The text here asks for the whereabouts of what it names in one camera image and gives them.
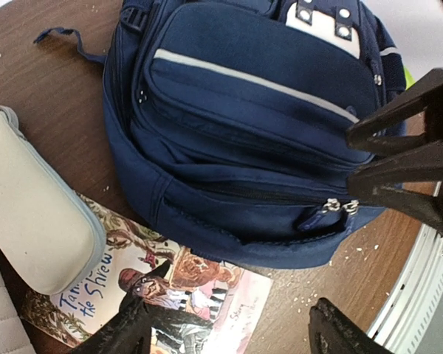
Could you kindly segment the navy blue student backpack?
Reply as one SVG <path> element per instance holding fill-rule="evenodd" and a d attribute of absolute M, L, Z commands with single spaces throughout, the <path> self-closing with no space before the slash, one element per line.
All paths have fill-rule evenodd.
<path fill-rule="evenodd" d="M 406 88 L 362 1 L 124 1 L 103 65 L 120 186 L 201 257 L 326 264 L 383 213 L 346 180 L 377 159 L 346 131 Z"/>

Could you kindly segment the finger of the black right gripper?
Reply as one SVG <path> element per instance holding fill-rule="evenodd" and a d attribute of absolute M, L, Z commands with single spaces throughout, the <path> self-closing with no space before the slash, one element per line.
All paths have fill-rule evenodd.
<path fill-rule="evenodd" d="M 367 164 L 348 177 L 348 192 L 433 227 L 443 237 L 443 142 Z"/>
<path fill-rule="evenodd" d="M 383 134 L 420 113 L 424 114 L 422 134 Z M 443 69 L 432 69 L 407 91 L 346 131 L 347 145 L 362 151 L 406 151 L 437 141 L 443 141 Z"/>

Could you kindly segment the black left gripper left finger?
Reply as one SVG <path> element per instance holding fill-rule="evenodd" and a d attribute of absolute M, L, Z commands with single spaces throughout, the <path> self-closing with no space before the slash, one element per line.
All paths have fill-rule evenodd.
<path fill-rule="evenodd" d="M 150 303 L 145 280 L 163 278 L 171 262 L 165 261 L 152 271 L 128 278 L 126 295 L 119 310 L 108 323 L 71 353 L 150 353 L 151 328 L 172 316 L 170 308 Z"/>

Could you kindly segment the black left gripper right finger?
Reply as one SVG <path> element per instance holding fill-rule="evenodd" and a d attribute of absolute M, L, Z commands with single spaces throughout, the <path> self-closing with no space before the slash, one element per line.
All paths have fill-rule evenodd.
<path fill-rule="evenodd" d="M 384 347 L 323 297 L 309 311 L 309 343 L 314 354 L 384 353 Z"/>

